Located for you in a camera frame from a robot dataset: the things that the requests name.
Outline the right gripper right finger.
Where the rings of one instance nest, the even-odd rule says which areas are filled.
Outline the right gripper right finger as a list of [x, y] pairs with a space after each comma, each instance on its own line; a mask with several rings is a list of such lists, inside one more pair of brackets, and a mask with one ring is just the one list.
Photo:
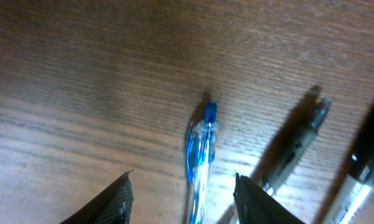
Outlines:
[[239, 173], [233, 196], [239, 224], [304, 224], [249, 177]]

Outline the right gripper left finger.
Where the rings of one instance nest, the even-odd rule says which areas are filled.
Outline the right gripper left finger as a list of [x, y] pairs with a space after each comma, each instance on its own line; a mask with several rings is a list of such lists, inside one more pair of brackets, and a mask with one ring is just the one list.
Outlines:
[[133, 191], [127, 171], [61, 224], [130, 224]]

